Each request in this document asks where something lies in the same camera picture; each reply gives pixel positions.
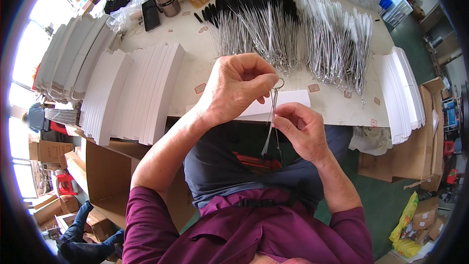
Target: black strap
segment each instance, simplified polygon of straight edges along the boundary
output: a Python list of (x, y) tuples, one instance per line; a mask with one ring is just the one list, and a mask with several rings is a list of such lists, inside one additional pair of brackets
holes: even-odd
[(304, 185), (306, 185), (306, 179), (300, 179), (296, 187), (290, 193), (290, 198), (286, 202), (275, 202), (273, 199), (265, 199), (265, 200), (254, 200), (249, 198), (244, 198), (238, 202), (238, 207), (273, 207), (273, 206), (288, 206), (291, 207), (295, 203), (295, 201), (300, 196), (300, 192), (303, 189)]

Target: white table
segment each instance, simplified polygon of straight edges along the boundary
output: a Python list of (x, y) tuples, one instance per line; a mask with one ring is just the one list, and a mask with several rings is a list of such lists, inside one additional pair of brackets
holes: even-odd
[[(331, 1), (340, 1), (349, 11), (354, 8), (348, 0)], [(356, 9), (361, 13), (371, 14), (373, 20), (380, 20), (373, 21), (372, 54), (388, 54), (394, 43), (381, 17), (378, 13), (359, 6)], [(196, 88), (203, 88), (203, 84), (207, 82), (217, 56), (209, 31), (201, 30), (204, 25), (197, 21), (194, 12), (202, 16), (201, 9), (195, 9), (188, 0), (184, 0), (178, 15), (172, 18), (161, 15), (161, 26), (150, 32), (134, 34), (123, 39), (120, 44), (120, 49), (125, 52), (161, 42), (182, 44), (186, 54), (174, 87), (169, 116), (180, 117), (186, 113), (188, 105), (197, 103), (202, 93), (197, 94)], [(361, 96), (345, 98), (344, 92), (337, 90), (335, 86), (319, 83), (320, 90), (309, 93), (311, 108), (322, 114), (325, 124), (329, 125), (389, 127), (386, 105), (373, 60), (370, 61), (365, 79), (366, 105), (362, 104)], [(281, 91), (308, 90), (309, 85), (318, 84), (317, 80), (311, 79), (306, 68), (292, 72), (284, 80), (285, 85)], [(266, 121), (267, 115), (247, 116), (242, 119)]]

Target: purple shirt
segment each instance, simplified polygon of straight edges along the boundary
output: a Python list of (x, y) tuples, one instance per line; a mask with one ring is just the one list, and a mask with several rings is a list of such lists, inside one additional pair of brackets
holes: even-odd
[(374, 263), (362, 207), (332, 214), (327, 226), (298, 201), (292, 207), (232, 206), (242, 198), (282, 202), (289, 194), (269, 188), (216, 196), (179, 236), (161, 197), (148, 188), (133, 188), (123, 263), (249, 263), (256, 252), (279, 262), (300, 257), (321, 264)]

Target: person's left hand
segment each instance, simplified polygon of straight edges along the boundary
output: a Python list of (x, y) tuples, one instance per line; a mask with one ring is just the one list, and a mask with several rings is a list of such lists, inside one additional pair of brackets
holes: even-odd
[(264, 104), (277, 82), (275, 69), (256, 53), (220, 57), (194, 110), (212, 128), (237, 118), (254, 100)]

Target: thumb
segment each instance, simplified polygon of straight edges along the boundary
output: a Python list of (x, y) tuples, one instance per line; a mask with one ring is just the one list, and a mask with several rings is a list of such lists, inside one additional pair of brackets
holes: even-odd
[(292, 122), (285, 117), (275, 116), (273, 118), (273, 125), (280, 132), (282, 132), (289, 140), (294, 141), (300, 135), (300, 131), (292, 124)]
[(248, 87), (249, 92), (255, 96), (254, 99), (257, 99), (270, 92), (277, 82), (278, 75), (276, 73), (265, 73), (245, 82), (245, 85)]

